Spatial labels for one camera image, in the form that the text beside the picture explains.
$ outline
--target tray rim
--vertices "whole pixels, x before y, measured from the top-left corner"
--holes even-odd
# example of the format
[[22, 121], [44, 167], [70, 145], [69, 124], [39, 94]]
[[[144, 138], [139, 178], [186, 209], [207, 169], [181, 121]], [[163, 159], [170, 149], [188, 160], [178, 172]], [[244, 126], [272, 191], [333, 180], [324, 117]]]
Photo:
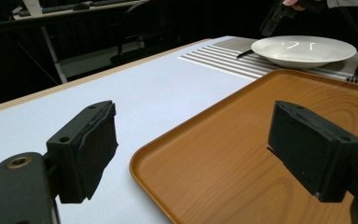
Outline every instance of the tray rim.
[[136, 160], [138, 158], [142, 158], [142, 154], [147, 153], [147, 150], [152, 148], [154, 144], [158, 144], [159, 141], [163, 141], [166, 137], [169, 137], [170, 135], [175, 135], [177, 132], [181, 132], [186, 129], [186, 126], [188, 126], [190, 123], [193, 123], [195, 120], [203, 120], [209, 116], [209, 113], [214, 110], [216, 107], [224, 107], [225, 105], [231, 104], [231, 101], [235, 101], [237, 98], [242, 97], [243, 94], [247, 94], [248, 92], [252, 91], [255, 88], [258, 88], [259, 86], [263, 85], [265, 82], [268, 82], [269, 80], [273, 79], [274, 76], [296, 76], [301, 77], [305, 79], [310, 79], [313, 81], [322, 81], [322, 82], [329, 82], [329, 84], [333, 84], [335, 86], [339, 86], [341, 88], [348, 88], [358, 91], [358, 84], [347, 82], [345, 80], [339, 80], [332, 77], [322, 77], [320, 75], [312, 74], [305, 71], [298, 71], [293, 69], [276, 69], [273, 70], [266, 75], [262, 76], [258, 80], [250, 83], [249, 85], [233, 92], [229, 96], [225, 97], [224, 99], [218, 101], [217, 103], [209, 106], [208, 108], [200, 111], [197, 115], [194, 117], [180, 123], [176, 127], [170, 129], [163, 135], [153, 139], [146, 145], [140, 147], [131, 157], [130, 161], [130, 172], [132, 178], [138, 183], [138, 185], [142, 188], [142, 190], [153, 200], [153, 202], [159, 207], [159, 209], [173, 222], [178, 223], [178, 218], [175, 218], [176, 215], [172, 212], [172, 210], [164, 206], [163, 202], [161, 202], [157, 195], [152, 192], [152, 189], [150, 189], [145, 182], [141, 179], [140, 176], [136, 174]]

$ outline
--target sleeve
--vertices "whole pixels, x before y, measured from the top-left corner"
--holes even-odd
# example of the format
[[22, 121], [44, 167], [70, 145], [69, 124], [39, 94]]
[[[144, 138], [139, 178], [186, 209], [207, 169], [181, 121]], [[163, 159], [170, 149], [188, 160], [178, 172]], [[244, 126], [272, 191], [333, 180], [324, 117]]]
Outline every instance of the sleeve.
[[327, 0], [328, 7], [358, 7], [358, 0]]

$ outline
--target orange tray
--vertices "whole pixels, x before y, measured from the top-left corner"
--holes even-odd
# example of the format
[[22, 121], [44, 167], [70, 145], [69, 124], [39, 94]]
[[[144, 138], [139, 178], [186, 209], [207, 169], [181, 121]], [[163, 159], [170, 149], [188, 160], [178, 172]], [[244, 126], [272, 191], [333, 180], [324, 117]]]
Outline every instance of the orange tray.
[[140, 148], [131, 174], [175, 223], [351, 223], [352, 196], [320, 203], [267, 150], [276, 100], [358, 136], [358, 85], [276, 70]]

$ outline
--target hand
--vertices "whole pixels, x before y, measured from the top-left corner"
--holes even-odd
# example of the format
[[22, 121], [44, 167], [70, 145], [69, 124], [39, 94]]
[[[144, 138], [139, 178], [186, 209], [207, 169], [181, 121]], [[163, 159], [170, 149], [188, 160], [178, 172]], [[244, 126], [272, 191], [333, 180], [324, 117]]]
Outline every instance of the hand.
[[292, 7], [294, 10], [302, 11], [305, 8], [303, 8], [301, 5], [297, 3], [298, 0], [284, 0], [283, 4], [288, 7]]

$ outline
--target white tabletop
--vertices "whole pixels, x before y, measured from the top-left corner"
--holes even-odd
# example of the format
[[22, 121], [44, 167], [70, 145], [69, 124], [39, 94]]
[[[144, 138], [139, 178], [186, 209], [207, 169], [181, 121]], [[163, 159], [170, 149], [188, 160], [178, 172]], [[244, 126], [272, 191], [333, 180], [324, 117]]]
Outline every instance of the white tabletop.
[[178, 57], [226, 39], [208, 40], [148, 63], [0, 111], [0, 162], [22, 152], [45, 154], [46, 142], [83, 108], [116, 104], [116, 156], [90, 201], [60, 204], [62, 223], [168, 223], [130, 174], [140, 147], [251, 82]]

